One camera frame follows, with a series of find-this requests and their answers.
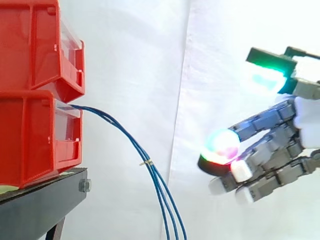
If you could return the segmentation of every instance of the white fabric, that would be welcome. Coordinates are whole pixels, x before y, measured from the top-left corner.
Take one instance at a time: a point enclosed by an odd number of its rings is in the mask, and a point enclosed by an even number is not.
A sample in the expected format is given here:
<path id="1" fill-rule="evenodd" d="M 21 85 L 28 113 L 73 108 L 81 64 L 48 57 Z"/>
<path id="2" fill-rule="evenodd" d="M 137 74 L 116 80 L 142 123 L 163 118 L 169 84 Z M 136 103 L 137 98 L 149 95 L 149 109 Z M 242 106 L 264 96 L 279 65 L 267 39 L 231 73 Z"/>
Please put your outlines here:
<path id="1" fill-rule="evenodd" d="M 211 131 L 273 104 L 241 87 L 251 46 L 317 53 L 318 1 L 193 0 L 191 8 L 186 0 L 60 2 L 86 44 L 86 95 L 76 103 L 116 117 L 161 173 L 170 172 L 189 240 L 319 239 L 319 172 L 243 207 L 233 193 L 211 196 L 211 177 L 196 165 Z M 301 69 L 310 73 L 316 64 Z M 165 239 L 152 181 L 130 142 L 90 113 L 83 129 L 92 191 L 67 216 L 62 239 Z"/>
<path id="2" fill-rule="evenodd" d="M 274 102 L 242 87 L 250 47 L 280 54 L 291 45 L 319 53 L 318 12 L 314 0 L 192 1 L 169 179 L 189 239 L 319 239 L 319 171 L 253 205 L 239 206 L 234 193 L 210 196 L 211 177 L 196 167 L 211 131 Z M 319 79 L 310 70 L 316 67 L 319 75 L 320 62 L 303 61 L 299 74 Z"/>
<path id="3" fill-rule="evenodd" d="M 167 180 L 189 5 L 185 0 L 60 0 L 85 42 L 86 94 L 76 103 L 114 116 L 151 155 Z M 87 199 L 65 220 L 66 240 L 159 239 L 157 195 L 127 138 L 84 113 Z"/>

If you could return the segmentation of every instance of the glowing ball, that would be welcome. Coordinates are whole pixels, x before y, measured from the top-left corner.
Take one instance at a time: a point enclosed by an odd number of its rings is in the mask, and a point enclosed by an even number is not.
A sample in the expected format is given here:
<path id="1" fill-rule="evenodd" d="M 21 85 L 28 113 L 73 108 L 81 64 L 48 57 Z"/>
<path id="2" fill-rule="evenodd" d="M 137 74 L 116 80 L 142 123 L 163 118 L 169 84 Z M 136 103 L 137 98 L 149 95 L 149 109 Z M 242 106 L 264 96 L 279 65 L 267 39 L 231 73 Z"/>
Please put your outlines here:
<path id="1" fill-rule="evenodd" d="M 238 154 L 239 147 L 239 136 L 230 129 L 221 129 L 207 139 L 201 155 L 207 161 L 225 165 Z"/>

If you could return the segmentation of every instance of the blue wire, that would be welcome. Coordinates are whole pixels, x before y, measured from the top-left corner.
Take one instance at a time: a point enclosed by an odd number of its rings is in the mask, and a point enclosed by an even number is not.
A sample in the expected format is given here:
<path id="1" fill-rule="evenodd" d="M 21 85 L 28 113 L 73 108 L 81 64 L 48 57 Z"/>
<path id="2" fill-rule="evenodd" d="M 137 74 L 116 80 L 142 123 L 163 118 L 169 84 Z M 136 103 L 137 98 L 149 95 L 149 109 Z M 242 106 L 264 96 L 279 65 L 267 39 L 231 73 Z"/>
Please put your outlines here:
<path id="1" fill-rule="evenodd" d="M 77 105 L 72 105 L 72 107 L 76 108 L 76 109 L 82 109 L 82 110 L 87 110 L 89 112 L 95 113 L 98 116 L 100 116 L 101 118 L 103 118 L 104 120 L 106 120 L 108 123 L 114 125 L 115 127 L 117 127 L 118 129 L 120 129 L 131 141 L 131 143 L 133 144 L 134 148 L 138 151 L 139 155 L 141 156 L 141 158 L 143 159 L 143 161 L 147 161 L 149 160 L 148 158 L 150 158 L 148 156 L 148 154 L 144 151 L 144 149 L 142 147 L 139 146 L 139 144 L 134 140 L 134 138 L 120 125 L 120 123 L 118 123 L 113 117 L 109 116 L 107 113 L 102 112 L 98 109 L 94 109 L 94 108 L 90 108 L 90 107 L 84 107 L 84 106 L 77 106 Z M 170 233 L 169 233 L 169 228 L 168 228 L 168 222 L 167 222 L 167 218 L 166 218 L 166 214 L 165 214 L 165 209 L 163 206 L 163 202 L 161 197 L 164 199 L 164 203 L 168 209 L 168 212 L 170 214 L 171 219 L 173 219 L 173 214 L 170 210 L 170 207 L 168 205 L 167 200 L 165 199 L 165 195 L 164 192 L 162 191 L 162 188 L 159 184 L 159 181 L 157 179 L 157 174 L 156 172 L 148 165 L 146 164 L 146 167 L 149 171 L 149 174 L 152 178 L 153 184 L 155 186 L 156 189 L 156 193 L 157 193 L 157 197 L 158 197 L 158 201 L 161 207 L 161 212 L 162 212 L 162 216 L 163 216 L 163 221 L 164 221 L 164 226 L 165 226 L 165 232 L 166 232 L 166 236 L 167 236 L 167 240 L 170 240 Z M 177 231 L 177 227 L 175 226 L 175 237 L 176 239 L 178 239 L 178 231 Z"/>
<path id="2" fill-rule="evenodd" d="M 174 209 L 174 211 L 175 211 L 175 213 L 176 213 L 176 216 L 177 216 L 177 218 L 178 218 L 178 220 L 179 220 L 179 223 L 180 223 L 180 226 L 181 226 L 181 229 L 182 229 L 183 239 L 184 239 L 184 240 L 187 240 L 187 232 L 186 232 L 184 223 L 183 223 L 183 221 L 182 221 L 182 218 L 181 218 L 181 216 L 180 216 L 180 214 L 179 214 L 179 211 L 178 211 L 178 208 L 177 208 L 177 206 L 176 206 L 176 203 L 175 203 L 175 201 L 174 201 L 174 198 L 172 197 L 172 195 L 171 195 L 171 193 L 170 193 L 170 190 L 169 190 L 169 188 L 168 188 L 165 180 L 163 179 L 163 177 L 162 177 L 161 174 L 159 173 L 159 171 L 158 171 L 158 169 L 156 168 L 156 166 L 153 166 L 153 167 L 154 167 L 154 171 L 155 171 L 156 175 L 160 178 L 160 181 L 162 182 L 162 185 L 164 186 L 165 191 L 166 191 L 166 193 L 167 193 L 168 196 L 169 196 L 169 199 L 170 199 L 170 201 L 171 201 L 171 204 L 172 204 L 172 206 L 173 206 L 173 209 Z"/>
<path id="3" fill-rule="evenodd" d="M 104 118 L 107 122 L 111 123 L 112 125 L 114 125 L 114 126 L 117 127 L 118 129 L 120 129 L 120 130 L 130 139 L 130 141 L 132 142 L 132 144 L 134 145 L 134 147 L 136 148 L 136 150 L 139 152 L 140 156 L 141 156 L 140 151 L 142 151 L 142 153 L 143 153 L 143 155 L 145 156 L 145 158 L 146 158 L 147 160 L 150 159 L 150 157 L 149 157 L 149 155 L 146 153 L 146 151 L 145 151 L 145 150 L 137 143 L 137 141 L 121 126 L 121 124 L 120 124 L 115 118 L 113 118 L 111 115 L 107 114 L 106 112 L 101 111 L 101 110 L 96 109 L 96 108 L 93 108 L 93 107 L 83 107 L 83 108 L 86 108 L 88 111 L 93 112 L 93 113 L 99 115 L 100 117 L 103 116 L 103 118 Z M 171 217 L 171 220 L 172 220 L 172 224 L 173 224 L 173 226 L 176 225 L 175 220 L 174 220 L 174 217 L 173 217 L 173 215 L 172 215 L 172 212 L 171 212 L 171 210 L 169 209 L 168 203 L 167 203 L 167 201 L 166 201 L 165 195 L 163 194 L 162 188 L 161 188 L 161 186 L 160 186 L 160 184 L 159 184 L 159 181 L 158 181 L 158 179 L 157 179 L 158 177 L 160 178 L 160 181 L 161 181 L 162 185 L 164 186 L 164 188 L 165 188 L 165 190 L 166 190 L 166 192 L 167 192 L 167 194 L 168 194 L 168 196 L 169 196 L 169 199 L 170 199 L 170 201 L 171 201 L 171 203 L 172 203 L 173 209 L 174 209 L 174 211 L 175 211 L 175 213 L 176 213 L 176 215 L 177 215 L 179 224 L 180 224 L 180 226 L 181 226 L 182 233 L 183 233 L 183 237 L 184 237 L 184 239 L 186 240 L 186 239 L 187 239 L 187 233 L 186 233 L 186 230 L 185 230 L 185 227 L 184 227 L 182 218 L 181 218 L 181 216 L 180 216 L 180 214 L 179 214 L 178 208 L 177 208 L 177 206 L 176 206 L 176 204 L 175 204 L 175 201 L 174 201 L 174 199 L 173 199 L 173 197 L 172 197 L 172 195 L 171 195 L 171 193 L 170 193 L 170 190 L 169 190 L 166 182 L 165 182 L 164 179 L 162 178 L 161 174 L 159 173 L 158 169 L 156 168 L 156 166 L 153 165 L 152 168 L 151 168 L 151 170 L 153 171 L 153 174 L 156 176 L 156 177 L 155 177 L 155 180 L 156 180 L 156 182 L 157 182 L 158 187 L 160 188 L 161 196 L 162 196 L 162 198 L 164 198 L 164 203 L 165 203 L 165 205 L 166 205 L 166 207 L 167 207 L 167 209 L 168 209 L 168 212 L 169 212 L 169 214 L 170 214 L 170 217 Z M 176 239 L 177 239 L 177 237 L 178 237 L 178 232 L 176 231 L 176 228 L 174 228 L 174 229 L 175 229 L 175 231 L 174 231 L 174 232 L 175 232 L 175 237 L 176 237 Z"/>

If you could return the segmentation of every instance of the robotic arm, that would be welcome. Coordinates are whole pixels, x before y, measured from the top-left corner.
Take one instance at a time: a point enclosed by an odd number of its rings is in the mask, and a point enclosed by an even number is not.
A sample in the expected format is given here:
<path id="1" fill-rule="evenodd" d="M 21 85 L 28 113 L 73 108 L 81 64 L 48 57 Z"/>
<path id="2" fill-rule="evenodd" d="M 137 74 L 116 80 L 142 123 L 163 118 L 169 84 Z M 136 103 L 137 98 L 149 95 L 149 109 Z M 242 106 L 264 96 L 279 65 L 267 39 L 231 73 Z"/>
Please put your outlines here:
<path id="1" fill-rule="evenodd" d="M 253 203 L 320 167 L 320 84 L 295 77 L 295 56 L 320 59 L 292 47 L 283 55 L 251 49 L 247 62 L 280 76 L 266 79 L 255 75 L 254 81 L 289 96 L 208 139 L 198 166 L 217 176 L 209 184 L 213 194 L 235 190 L 238 202 Z M 238 153 L 241 142 L 265 130 L 269 132 Z M 319 150 L 300 156 L 305 149 Z"/>

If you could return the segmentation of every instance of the plastic storage bin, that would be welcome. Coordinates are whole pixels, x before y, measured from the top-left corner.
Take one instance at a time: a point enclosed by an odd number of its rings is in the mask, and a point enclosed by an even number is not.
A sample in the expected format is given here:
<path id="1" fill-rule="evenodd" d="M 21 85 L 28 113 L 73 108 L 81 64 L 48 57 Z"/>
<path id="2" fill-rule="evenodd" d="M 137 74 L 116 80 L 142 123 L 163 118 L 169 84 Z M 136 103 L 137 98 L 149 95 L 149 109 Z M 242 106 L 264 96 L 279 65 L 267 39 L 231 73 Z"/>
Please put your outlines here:
<path id="1" fill-rule="evenodd" d="M 42 90 L 0 92 L 0 186 L 23 188 L 82 161 L 82 112 Z"/>
<path id="2" fill-rule="evenodd" d="M 58 0 L 0 0 L 0 91 L 49 90 L 64 103 L 85 93 L 84 43 Z"/>

